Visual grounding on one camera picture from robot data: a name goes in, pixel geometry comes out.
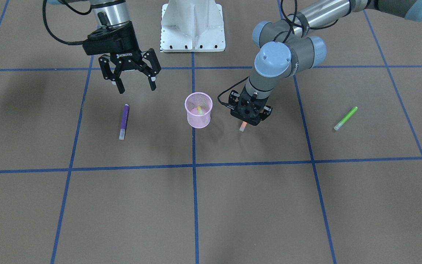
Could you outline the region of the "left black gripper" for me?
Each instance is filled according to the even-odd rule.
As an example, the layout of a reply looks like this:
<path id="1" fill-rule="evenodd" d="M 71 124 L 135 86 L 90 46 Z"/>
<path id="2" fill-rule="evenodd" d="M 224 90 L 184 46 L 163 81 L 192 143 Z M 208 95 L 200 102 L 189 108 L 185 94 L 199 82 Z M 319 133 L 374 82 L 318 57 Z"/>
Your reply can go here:
<path id="1" fill-rule="evenodd" d="M 272 107 L 266 105 L 267 100 L 267 98 L 257 99 L 255 95 L 250 95 L 246 90 L 241 93 L 231 90 L 229 95 L 230 114 L 256 127 L 272 113 Z"/>

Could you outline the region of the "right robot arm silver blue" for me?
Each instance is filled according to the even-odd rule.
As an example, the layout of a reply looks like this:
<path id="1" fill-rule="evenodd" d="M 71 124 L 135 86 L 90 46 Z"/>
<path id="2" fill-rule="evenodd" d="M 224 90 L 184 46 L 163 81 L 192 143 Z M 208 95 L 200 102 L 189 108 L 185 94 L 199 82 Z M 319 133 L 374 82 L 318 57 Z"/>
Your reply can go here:
<path id="1" fill-rule="evenodd" d="M 65 45 L 81 45 L 87 55 L 99 55 L 99 67 L 105 80 L 116 85 L 119 93 L 125 88 L 121 74 L 125 71 L 139 71 L 148 78 L 152 91 L 156 89 L 156 77 L 161 65 L 151 48 L 142 51 L 124 0 L 91 0 L 89 10 L 81 12 L 71 6 L 70 0 L 52 0 L 51 4 L 62 4 L 79 15 L 93 13 L 98 28 L 82 41 L 64 41 L 56 37 L 47 22 L 47 1 L 42 2 L 42 20 L 51 37 Z"/>

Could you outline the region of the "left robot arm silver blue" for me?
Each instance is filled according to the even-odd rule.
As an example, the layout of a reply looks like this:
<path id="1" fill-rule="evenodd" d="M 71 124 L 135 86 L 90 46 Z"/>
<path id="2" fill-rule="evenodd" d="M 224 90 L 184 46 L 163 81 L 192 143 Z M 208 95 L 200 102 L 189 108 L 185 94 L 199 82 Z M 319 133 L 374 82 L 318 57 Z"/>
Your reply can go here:
<path id="1" fill-rule="evenodd" d="M 422 21 L 422 0 L 320 0 L 292 14 L 283 13 L 278 22 L 260 22 L 252 39 L 259 52 L 241 92 L 230 88 L 230 114 L 246 125 L 258 125 L 272 113 L 267 105 L 278 82 L 320 65 L 326 58 L 325 42 L 310 32 L 329 28 L 342 17 L 362 10 L 377 10 L 410 21 Z"/>

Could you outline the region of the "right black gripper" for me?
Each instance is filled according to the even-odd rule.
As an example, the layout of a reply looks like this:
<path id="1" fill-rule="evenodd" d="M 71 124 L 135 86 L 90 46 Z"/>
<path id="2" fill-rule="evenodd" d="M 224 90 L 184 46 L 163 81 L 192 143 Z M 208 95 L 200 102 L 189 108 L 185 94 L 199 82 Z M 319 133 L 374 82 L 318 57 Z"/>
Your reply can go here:
<path id="1" fill-rule="evenodd" d="M 156 90 L 156 77 L 162 67 L 153 48 L 141 52 L 131 21 L 118 27 L 104 27 L 93 31 L 83 41 L 82 47 L 87 55 L 109 53 L 122 57 L 123 55 L 129 56 L 131 53 L 136 64 L 136 70 L 146 75 L 151 90 Z M 111 70 L 110 62 L 115 64 L 114 71 Z M 125 65 L 123 60 L 114 60 L 110 55 L 101 55 L 99 57 L 99 65 L 104 79 L 112 81 L 119 93 L 123 94 L 125 87 L 120 78 Z"/>

